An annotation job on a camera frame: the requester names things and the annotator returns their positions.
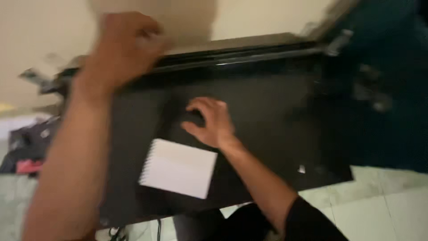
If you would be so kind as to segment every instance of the black pants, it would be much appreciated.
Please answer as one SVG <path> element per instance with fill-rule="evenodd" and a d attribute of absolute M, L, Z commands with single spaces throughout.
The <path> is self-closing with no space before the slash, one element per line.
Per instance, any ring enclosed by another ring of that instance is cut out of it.
<path fill-rule="evenodd" d="M 256 204 L 239 208 L 228 219 L 218 209 L 173 217 L 178 241 L 262 241 L 271 224 Z"/>

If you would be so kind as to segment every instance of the black cable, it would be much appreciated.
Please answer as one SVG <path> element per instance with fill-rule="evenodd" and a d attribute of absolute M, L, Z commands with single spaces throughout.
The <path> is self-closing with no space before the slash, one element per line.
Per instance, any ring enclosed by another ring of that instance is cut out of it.
<path fill-rule="evenodd" d="M 161 241 L 161 229 L 162 229 L 162 222 L 160 219 L 158 219 L 158 241 Z"/>

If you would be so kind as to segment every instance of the hand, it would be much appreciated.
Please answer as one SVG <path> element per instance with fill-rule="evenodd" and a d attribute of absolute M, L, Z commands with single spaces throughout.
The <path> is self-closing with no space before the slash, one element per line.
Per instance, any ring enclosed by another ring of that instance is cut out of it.
<path fill-rule="evenodd" d="M 192 122 L 183 122 L 181 127 L 200 142 L 214 148 L 222 148 L 236 140 L 235 128 L 230 120 L 227 104 L 221 100 L 198 97 L 190 101 L 187 111 L 199 110 L 205 119 L 205 127 Z"/>
<path fill-rule="evenodd" d="M 139 12 L 106 15 L 98 43 L 76 78 L 77 89 L 90 98 L 110 98 L 164 54 L 168 45 L 159 34 L 157 22 Z"/>

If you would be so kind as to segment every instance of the tiled floor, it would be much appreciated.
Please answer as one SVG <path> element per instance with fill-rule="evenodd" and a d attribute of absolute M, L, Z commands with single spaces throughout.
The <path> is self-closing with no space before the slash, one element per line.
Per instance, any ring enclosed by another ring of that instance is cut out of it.
<path fill-rule="evenodd" d="M 1 157 L 6 146 L 0 136 Z M 300 195 L 351 241 L 427 240 L 428 175 L 370 167 L 352 167 L 352 171 L 355 181 L 305 190 Z M 36 186 L 37 181 L 25 176 L 0 176 L 0 240 L 20 240 L 23 217 Z M 221 211 L 228 217 L 237 208 Z M 130 241 L 155 241 L 158 223 L 137 223 L 127 230 Z M 107 231 L 99 231 L 97 240 L 109 240 Z M 176 240 L 172 218 L 162 220 L 161 240 Z"/>

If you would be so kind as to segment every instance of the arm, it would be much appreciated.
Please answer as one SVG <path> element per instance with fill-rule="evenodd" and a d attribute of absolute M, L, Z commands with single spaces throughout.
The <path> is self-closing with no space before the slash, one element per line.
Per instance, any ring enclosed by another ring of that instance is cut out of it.
<path fill-rule="evenodd" d="M 234 136 L 226 103 L 198 97 L 187 106 L 188 111 L 194 109 L 203 115 L 205 128 L 191 122 L 182 123 L 182 128 L 202 143 L 223 152 L 261 211 L 282 234 L 285 217 L 298 197 L 297 193 L 247 151 Z"/>
<path fill-rule="evenodd" d="M 82 239 L 96 227 L 107 173 L 113 92 L 149 71 L 165 49 L 153 36 L 137 43 L 142 30 L 158 32 L 156 22 L 140 13 L 108 15 L 103 27 L 96 48 L 73 81 L 67 112 L 28 210 L 24 241 Z"/>

